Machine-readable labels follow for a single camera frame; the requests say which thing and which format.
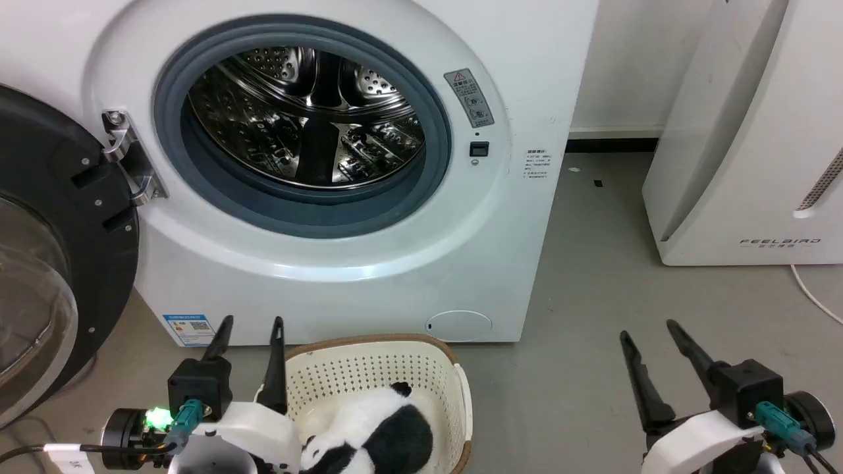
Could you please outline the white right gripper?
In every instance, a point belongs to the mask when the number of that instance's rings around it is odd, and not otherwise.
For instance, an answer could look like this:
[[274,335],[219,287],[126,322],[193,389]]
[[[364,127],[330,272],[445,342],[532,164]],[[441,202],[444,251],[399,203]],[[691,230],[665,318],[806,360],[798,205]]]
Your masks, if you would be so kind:
[[[678,351],[692,364],[710,400],[719,395],[711,378],[716,366],[708,353],[675,320],[666,327]],[[683,420],[665,403],[651,382],[647,366],[632,336],[621,331],[621,350],[638,409],[642,430],[647,436],[641,474],[726,474],[737,463],[740,474],[769,474],[769,454],[761,435],[764,429],[752,411],[746,413],[744,428],[717,410],[702,412]]]

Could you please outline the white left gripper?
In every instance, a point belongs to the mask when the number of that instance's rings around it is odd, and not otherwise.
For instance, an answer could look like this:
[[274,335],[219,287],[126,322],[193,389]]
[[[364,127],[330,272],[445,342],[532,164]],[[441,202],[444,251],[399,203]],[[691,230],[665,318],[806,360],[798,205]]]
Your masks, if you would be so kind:
[[[202,362],[222,360],[234,315],[226,315]],[[299,474],[302,445],[287,414],[283,318],[270,332],[270,357],[256,402],[233,402],[217,422],[200,423],[173,456],[167,474]]]

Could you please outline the black and white plush panda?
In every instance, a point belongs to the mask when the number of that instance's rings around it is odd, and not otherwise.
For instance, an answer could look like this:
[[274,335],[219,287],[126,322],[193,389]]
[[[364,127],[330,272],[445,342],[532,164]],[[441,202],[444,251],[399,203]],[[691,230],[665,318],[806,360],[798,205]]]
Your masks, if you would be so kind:
[[420,474],[433,459],[433,428],[406,382],[347,399],[301,451],[299,474]]

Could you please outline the black washing machine door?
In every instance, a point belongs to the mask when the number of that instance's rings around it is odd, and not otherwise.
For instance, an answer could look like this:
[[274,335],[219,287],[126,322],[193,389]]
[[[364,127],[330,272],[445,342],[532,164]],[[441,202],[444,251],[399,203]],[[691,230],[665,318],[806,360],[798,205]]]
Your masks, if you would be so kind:
[[0,429],[81,372],[138,270],[121,168],[74,120],[0,87]]

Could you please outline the metal washing machine door hinge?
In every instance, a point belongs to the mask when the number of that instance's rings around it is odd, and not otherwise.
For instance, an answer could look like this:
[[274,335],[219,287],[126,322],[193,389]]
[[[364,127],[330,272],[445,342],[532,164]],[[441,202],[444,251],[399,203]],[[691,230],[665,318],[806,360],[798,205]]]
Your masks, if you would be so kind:
[[103,156],[121,169],[129,186],[132,206],[141,207],[153,200],[168,198],[165,184],[148,158],[128,112],[104,110],[101,119],[109,137],[109,146],[103,148]]

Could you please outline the stainless steel washing machine drum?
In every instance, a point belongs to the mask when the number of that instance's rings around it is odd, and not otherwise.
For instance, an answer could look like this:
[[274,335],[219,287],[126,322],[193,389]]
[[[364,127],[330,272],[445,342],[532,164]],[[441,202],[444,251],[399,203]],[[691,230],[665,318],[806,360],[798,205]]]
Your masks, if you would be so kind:
[[186,102],[232,161],[299,189],[376,185],[422,161],[425,151],[418,114],[385,76],[301,45],[227,57],[199,75]]

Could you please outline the blue energy label sticker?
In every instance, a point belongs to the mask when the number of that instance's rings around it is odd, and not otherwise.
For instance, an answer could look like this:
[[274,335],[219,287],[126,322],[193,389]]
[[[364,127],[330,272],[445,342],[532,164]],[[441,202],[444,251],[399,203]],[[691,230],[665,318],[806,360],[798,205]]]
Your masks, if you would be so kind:
[[163,321],[182,347],[207,347],[216,336],[213,326],[202,314],[163,315]]

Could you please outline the white perforated laundry basket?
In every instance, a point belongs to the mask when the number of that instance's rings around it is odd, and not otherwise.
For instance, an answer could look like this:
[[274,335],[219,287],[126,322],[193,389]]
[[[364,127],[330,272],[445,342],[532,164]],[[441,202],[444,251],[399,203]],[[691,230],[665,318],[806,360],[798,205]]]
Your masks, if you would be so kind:
[[451,348],[413,334],[344,337],[285,348],[287,414],[302,449],[356,393],[406,382],[433,429],[420,474],[463,474],[472,453],[472,393]]

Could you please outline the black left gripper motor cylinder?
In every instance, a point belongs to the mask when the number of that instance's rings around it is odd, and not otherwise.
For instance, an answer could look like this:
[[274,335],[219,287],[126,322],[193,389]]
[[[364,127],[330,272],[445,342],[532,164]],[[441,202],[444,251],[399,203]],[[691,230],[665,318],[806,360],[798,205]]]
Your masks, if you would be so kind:
[[[115,410],[101,433],[100,444],[123,448],[148,448],[159,446],[168,434],[173,416],[166,408]],[[166,469],[171,455],[130,455],[102,453],[103,466],[108,470],[137,471],[145,465]]]

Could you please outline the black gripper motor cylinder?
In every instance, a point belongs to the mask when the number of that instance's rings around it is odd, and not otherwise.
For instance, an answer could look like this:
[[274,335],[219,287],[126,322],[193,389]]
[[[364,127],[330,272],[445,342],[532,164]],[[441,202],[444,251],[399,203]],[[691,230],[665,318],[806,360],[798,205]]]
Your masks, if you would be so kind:
[[793,391],[784,396],[784,406],[802,429],[816,439],[818,451],[833,447],[836,439],[835,423],[820,399],[807,391]]
[[[168,434],[173,416],[166,408],[115,410],[101,433],[100,444],[123,448],[148,448],[159,446]],[[103,466],[108,470],[137,471],[145,465],[166,469],[171,455],[130,455],[102,453]]]

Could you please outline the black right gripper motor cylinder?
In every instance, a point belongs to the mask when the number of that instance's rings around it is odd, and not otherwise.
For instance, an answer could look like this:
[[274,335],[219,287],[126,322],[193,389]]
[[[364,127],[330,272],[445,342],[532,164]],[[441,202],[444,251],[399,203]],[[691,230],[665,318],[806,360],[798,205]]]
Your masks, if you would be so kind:
[[816,439],[818,451],[833,447],[836,439],[835,423],[820,399],[807,391],[793,391],[784,396],[784,406],[802,429]]

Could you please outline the white front-load washing machine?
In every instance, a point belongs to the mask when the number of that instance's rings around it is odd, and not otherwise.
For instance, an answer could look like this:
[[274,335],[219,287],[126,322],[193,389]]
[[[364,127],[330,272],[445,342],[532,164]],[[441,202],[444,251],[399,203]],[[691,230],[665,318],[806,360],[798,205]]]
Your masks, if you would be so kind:
[[[135,207],[136,289],[163,315],[234,315],[232,343],[409,332],[449,310],[493,322],[477,342],[521,337],[600,0],[0,0],[0,87],[74,120],[102,146],[104,110],[128,112],[169,197]],[[153,97],[172,54],[214,25],[301,15],[382,40],[433,84],[451,160],[408,218],[342,239],[271,233],[218,210],[163,153]],[[495,123],[473,128],[446,72],[467,67]],[[490,144],[470,158],[469,144]],[[553,154],[524,179],[527,150]]]

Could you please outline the oval drain filter cover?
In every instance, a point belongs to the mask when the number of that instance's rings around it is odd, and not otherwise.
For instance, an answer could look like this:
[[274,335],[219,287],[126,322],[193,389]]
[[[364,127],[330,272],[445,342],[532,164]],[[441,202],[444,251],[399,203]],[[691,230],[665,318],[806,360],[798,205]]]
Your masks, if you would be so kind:
[[443,342],[477,342],[493,330],[493,322],[473,310],[449,310],[425,322],[427,335]]

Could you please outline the black baseboard strip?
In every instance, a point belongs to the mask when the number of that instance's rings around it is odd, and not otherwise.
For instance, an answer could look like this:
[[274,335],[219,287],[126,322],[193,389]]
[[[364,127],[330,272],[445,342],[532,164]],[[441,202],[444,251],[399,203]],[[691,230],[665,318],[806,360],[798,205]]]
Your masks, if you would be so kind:
[[658,138],[569,139],[565,153],[653,153]]

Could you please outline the white air purifier appliance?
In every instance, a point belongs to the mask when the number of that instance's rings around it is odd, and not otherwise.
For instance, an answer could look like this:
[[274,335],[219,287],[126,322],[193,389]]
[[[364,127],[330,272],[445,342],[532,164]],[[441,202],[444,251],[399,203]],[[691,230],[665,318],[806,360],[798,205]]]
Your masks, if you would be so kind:
[[667,266],[843,265],[843,0],[714,0],[642,197]]

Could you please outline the small printed text label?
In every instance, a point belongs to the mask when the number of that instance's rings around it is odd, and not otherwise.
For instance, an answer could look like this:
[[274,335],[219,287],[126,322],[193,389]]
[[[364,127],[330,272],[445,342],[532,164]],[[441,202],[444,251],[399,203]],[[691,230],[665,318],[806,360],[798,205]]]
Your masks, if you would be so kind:
[[524,156],[523,178],[545,179],[550,174],[553,154],[544,149],[527,150]]

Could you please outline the grey rubber door gasket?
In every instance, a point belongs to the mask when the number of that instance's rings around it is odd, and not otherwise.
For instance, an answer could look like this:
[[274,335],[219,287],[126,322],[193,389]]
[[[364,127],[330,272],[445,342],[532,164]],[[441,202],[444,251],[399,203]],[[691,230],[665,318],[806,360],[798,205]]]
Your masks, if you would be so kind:
[[[209,67],[259,46],[301,45],[377,70],[414,108],[425,133],[423,159],[376,185],[320,192],[280,185],[246,170],[205,135],[186,102]],[[370,234],[408,218],[433,197],[451,160],[451,127],[433,84],[382,40],[325,19],[259,15],[214,25],[172,54],[157,79],[153,125],[185,183],[233,218],[304,239]]]

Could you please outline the grey warning sticker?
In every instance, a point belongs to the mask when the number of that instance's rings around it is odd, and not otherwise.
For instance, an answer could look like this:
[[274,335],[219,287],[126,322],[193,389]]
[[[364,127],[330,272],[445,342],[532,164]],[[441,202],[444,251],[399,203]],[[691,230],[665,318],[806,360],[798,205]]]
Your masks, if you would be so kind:
[[464,67],[443,75],[473,128],[491,126],[495,123],[493,112],[479,83],[469,68]]

